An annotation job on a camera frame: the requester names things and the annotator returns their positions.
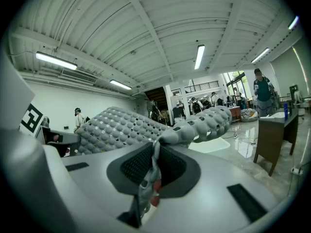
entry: air conditioner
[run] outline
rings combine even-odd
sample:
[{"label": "air conditioner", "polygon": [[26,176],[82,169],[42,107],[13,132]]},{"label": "air conditioner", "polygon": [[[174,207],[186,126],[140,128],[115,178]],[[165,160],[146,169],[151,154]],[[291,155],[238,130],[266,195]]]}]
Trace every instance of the air conditioner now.
[{"label": "air conditioner", "polygon": [[81,81],[88,82],[91,84],[95,84],[97,81],[97,79],[91,75],[87,75],[79,71],[73,71],[73,70],[68,70],[68,69],[63,69],[62,76],[76,79],[76,80],[81,80]]}]

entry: railing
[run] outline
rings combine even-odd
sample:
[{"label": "railing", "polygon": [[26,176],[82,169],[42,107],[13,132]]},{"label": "railing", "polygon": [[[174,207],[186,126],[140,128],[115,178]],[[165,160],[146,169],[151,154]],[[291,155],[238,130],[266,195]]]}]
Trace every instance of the railing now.
[{"label": "railing", "polygon": [[[196,92],[196,91],[205,91],[208,89],[213,89],[219,87],[218,81],[212,81],[208,83],[201,83],[201,84],[196,84],[192,86],[186,86],[185,91],[186,93],[191,93],[191,92]],[[172,90],[173,94],[181,94],[180,88]]]}]

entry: ceiling light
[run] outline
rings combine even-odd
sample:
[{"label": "ceiling light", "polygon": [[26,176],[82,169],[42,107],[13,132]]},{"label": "ceiling light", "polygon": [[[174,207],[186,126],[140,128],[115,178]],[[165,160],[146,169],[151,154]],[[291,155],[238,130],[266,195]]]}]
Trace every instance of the ceiling light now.
[{"label": "ceiling light", "polygon": [[302,65],[302,62],[301,62],[301,60],[300,60],[300,58],[299,58],[299,55],[298,55],[296,49],[295,49],[294,47],[292,47],[292,48],[293,48],[293,50],[294,50],[294,52],[295,52],[295,54],[296,54],[296,57],[297,57],[297,59],[298,59],[298,61],[299,61],[299,64],[300,64],[300,67],[301,67],[303,76],[304,76],[304,78],[305,78],[305,82],[306,82],[306,86],[307,86],[307,91],[308,91],[308,94],[310,95],[310,90],[309,90],[309,86],[308,86],[308,80],[307,80],[307,75],[306,75],[305,69],[304,69],[304,67],[303,67],[303,65]]},{"label": "ceiling light", "polygon": [[121,86],[122,88],[126,89],[126,90],[131,90],[132,88],[127,86],[127,85],[124,85],[118,81],[115,81],[115,80],[110,80],[110,83],[112,84],[115,84],[115,85],[118,85],[118,86]]},{"label": "ceiling light", "polygon": [[288,29],[291,30],[296,23],[298,22],[299,16],[296,16],[295,19],[292,21],[292,23],[288,26]]},{"label": "ceiling light", "polygon": [[202,60],[203,53],[204,53],[204,49],[205,49],[204,45],[198,46],[198,52],[196,54],[196,61],[195,61],[194,70],[199,69],[199,67],[200,67],[201,60]]},{"label": "ceiling light", "polygon": [[56,58],[56,57],[54,57],[52,55],[45,54],[45,53],[42,53],[42,52],[37,52],[35,54],[35,57],[38,60],[43,60],[43,61],[51,62],[53,64],[56,64],[56,65],[59,65],[59,66],[62,66],[62,67],[67,67],[67,68],[72,69],[72,70],[75,70],[77,68],[77,65],[74,64],[74,63],[71,63],[71,62],[68,62],[68,61]]},{"label": "ceiling light", "polygon": [[254,63],[256,60],[258,60],[260,57],[262,57],[269,50],[270,50],[269,48],[266,48],[260,55],[258,55],[255,59],[252,60],[252,63]]}]

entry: staircase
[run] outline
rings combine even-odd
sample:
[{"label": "staircase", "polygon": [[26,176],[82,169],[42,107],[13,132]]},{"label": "staircase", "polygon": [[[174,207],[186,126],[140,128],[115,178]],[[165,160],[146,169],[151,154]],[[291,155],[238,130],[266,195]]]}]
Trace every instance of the staircase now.
[{"label": "staircase", "polygon": [[159,111],[165,109],[168,109],[167,102],[166,102],[166,96],[165,91],[163,87],[146,91],[145,94],[147,95],[148,99],[150,101],[156,101]]}]

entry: wooden desk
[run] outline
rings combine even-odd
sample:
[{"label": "wooden desk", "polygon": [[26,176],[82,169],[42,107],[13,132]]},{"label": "wooden desk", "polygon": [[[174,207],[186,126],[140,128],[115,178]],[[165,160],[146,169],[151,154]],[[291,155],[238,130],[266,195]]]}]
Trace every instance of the wooden desk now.
[{"label": "wooden desk", "polygon": [[272,163],[269,176],[272,175],[281,152],[282,141],[292,144],[290,155],[293,154],[298,129],[298,110],[293,109],[292,114],[285,118],[259,119],[258,143],[254,158],[257,162],[258,155]]},{"label": "wooden desk", "polygon": [[229,108],[232,114],[232,122],[241,121],[241,109],[239,106]]}]

